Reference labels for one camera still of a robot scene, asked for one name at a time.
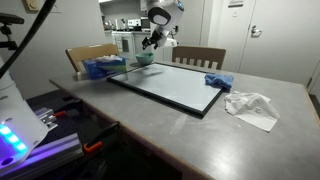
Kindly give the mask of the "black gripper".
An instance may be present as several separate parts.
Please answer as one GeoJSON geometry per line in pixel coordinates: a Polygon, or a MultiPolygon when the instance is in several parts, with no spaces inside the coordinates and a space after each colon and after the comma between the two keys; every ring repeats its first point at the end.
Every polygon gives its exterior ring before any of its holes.
{"type": "Polygon", "coordinates": [[[154,30],[151,37],[145,37],[142,41],[142,49],[145,50],[148,46],[154,44],[154,50],[159,47],[159,41],[162,39],[163,33],[154,30]]]}

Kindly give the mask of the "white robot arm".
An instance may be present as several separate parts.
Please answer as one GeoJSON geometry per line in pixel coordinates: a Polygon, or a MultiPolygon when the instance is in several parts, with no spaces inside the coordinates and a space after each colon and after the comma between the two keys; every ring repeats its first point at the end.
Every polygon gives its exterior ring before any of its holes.
{"type": "Polygon", "coordinates": [[[184,13],[180,0],[146,0],[147,16],[156,27],[150,37],[142,41],[142,49],[154,45],[154,49],[176,47],[178,42],[169,38],[170,31],[177,25],[184,13]]]}

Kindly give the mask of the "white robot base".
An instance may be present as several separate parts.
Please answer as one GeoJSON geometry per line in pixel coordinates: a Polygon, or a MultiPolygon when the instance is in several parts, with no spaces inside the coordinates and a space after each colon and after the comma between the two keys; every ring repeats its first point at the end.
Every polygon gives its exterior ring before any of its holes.
{"type": "Polygon", "coordinates": [[[7,71],[0,79],[0,175],[25,161],[47,134],[7,71]]]}

